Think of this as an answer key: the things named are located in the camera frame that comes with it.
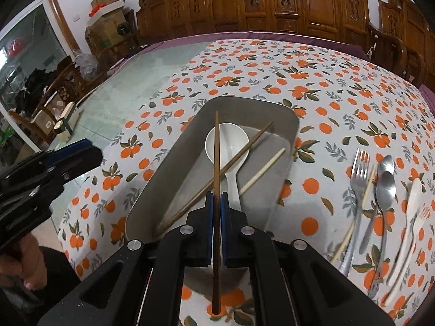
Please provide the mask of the person's left hand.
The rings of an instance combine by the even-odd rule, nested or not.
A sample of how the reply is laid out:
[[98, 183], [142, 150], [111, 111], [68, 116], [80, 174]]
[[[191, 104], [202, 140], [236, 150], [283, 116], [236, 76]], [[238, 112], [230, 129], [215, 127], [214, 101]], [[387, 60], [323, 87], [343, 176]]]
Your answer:
[[18, 260], [1, 255], [1, 287], [10, 288], [11, 278], [17, 277], [29, 291], [43, 289], [47, 285], [47, 270], [37, 238], [32, 233], [24, 236], [18, 243], [18, 251], [21, 253]]

